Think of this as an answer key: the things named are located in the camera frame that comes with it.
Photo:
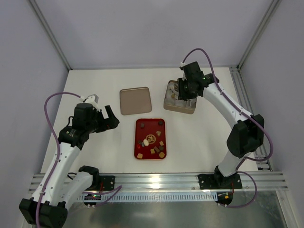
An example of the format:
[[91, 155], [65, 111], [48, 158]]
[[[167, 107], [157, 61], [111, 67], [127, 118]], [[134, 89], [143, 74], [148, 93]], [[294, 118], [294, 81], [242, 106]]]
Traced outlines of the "metal serving tongs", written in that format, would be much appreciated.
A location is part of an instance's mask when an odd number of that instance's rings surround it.
[[173, 83], [169, 87], [169, 102], [171, 105], [178, 107], [191, 108], [191, 100], [180, 100], [179, 97], [179, 88], [177, 83]]

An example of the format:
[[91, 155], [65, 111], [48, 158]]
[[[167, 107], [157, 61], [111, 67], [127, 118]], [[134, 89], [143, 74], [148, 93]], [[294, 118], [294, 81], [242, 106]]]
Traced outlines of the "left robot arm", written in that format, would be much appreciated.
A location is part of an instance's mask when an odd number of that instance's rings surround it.
[[99, 170], [91, 166], [79, 168], [76, 176], [64, 186], [67, 175], [90, 134], [101, 133], [118, 126], [119, 120], [109, 105], [105, 106], [107, 118], [92, 104], [80, 103], [74, 115], [58, 135], [57, 149], [40, 185], [30, 199], [19, 204], [24, 219], [38, 228], [63, 227], [69, 208], [85, 190], [100, 186]]

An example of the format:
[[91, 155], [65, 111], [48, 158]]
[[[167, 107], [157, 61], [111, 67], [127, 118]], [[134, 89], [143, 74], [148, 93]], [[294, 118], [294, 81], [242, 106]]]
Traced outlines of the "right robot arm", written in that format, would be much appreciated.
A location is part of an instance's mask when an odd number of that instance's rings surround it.
[[204, 74], [197, 62], [182, 64], [183, 77], [178, 79], [179, 99], [189, 100], [199, 96], [208, 100], [225, 118], [231, 128], [227, 139], [228, 152], [208, 175], [211, 185], [218, 189], [230, 187], [237, 178], [237, 170], [245, 157], [257, 150], [264, 142], [264, 119], [252, 115], [225, 93], [213, 73]]

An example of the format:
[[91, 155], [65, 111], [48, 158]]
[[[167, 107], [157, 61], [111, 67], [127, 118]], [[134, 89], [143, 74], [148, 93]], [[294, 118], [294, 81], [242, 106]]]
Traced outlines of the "white round chocolate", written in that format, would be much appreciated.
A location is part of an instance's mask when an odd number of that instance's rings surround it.
[[149, 145], [148, 140], [144, 139], [144, 140], [143, 140], [143, 144], [144, 144], [145, 146], [148, 146], [148, 145]]

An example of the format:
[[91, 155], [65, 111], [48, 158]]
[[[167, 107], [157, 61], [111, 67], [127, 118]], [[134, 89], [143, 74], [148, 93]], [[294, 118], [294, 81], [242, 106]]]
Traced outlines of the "golden round chocolate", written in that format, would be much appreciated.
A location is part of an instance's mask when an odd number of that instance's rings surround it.
[[159, 157], [160, 157], [160, 158], [163, 158], [164, 156], [165, 156], [165, 153], [163, 153], [163, 152], [160, 152], [160, 153], [159, 153]]

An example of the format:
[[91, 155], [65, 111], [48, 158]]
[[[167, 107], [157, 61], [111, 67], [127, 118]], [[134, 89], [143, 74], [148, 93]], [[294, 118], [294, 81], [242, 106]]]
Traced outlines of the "beige tin box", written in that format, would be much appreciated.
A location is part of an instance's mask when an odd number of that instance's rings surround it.
[[182, 100], [178, 98], [178, 82], [170, 80], [167, 84], [166, 93], [163, 101], [163, 108], [184, 114], [193, 114], [197, 105], [197, 98]]

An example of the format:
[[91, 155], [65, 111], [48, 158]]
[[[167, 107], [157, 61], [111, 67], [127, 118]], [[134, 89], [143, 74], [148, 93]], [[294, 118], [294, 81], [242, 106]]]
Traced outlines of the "beige tin lid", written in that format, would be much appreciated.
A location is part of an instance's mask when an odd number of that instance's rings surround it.
[[122, 115], [144, 114], [152, 111], [148, 87], [122, 89], [119, 95]]

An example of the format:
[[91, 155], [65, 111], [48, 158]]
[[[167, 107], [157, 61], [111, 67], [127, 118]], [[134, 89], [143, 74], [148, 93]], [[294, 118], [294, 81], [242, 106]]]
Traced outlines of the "red rectangular tray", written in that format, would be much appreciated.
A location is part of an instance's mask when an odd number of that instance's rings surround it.
[[[163, 125], [158, 125], [159, 121], [163, 121]], [[158, 136], [156, 134], [157, 131], [161, 132], [161, 135]], [[146, 139], [149, 142], [148, 146], [142, 147], [140, 149], [136, 148], [138, 145], [138, 140]], [[163, 141], [164, 150], [160, 151], [165, 153], [163, 158], [159, 157], [160, 152], [156, 152], [151, 154], [150, 149], [154, 149], [154, 147], [160, 147], [160, 141]], [[142, 159], [138, 159], [137, 155], [141, 153], [143, 155]], [[135, 122], [135, 139], [134, 139], [134, 151], [133, 155], [138, 160], [164, 160], [167, 157], [167, 145], [166, 145], [166, 125], [164, 119], [161, 118], [140, 118]]]

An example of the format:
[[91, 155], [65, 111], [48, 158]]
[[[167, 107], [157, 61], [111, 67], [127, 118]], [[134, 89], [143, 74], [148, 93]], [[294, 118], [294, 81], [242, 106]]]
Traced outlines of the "aluminium frame rail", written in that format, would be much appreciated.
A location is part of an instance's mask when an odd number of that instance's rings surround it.
[[241, 189], [229, 187], [227, 189], [201, 190], [198, 173], [114, 173], [114, 186], [122, 186], [121, 192], [224, 192], [254, 191], [256, 183], [258, 191], [288, 190], [287, 182], [280, 171], [253, 171], [247, 174], [239, 173]]

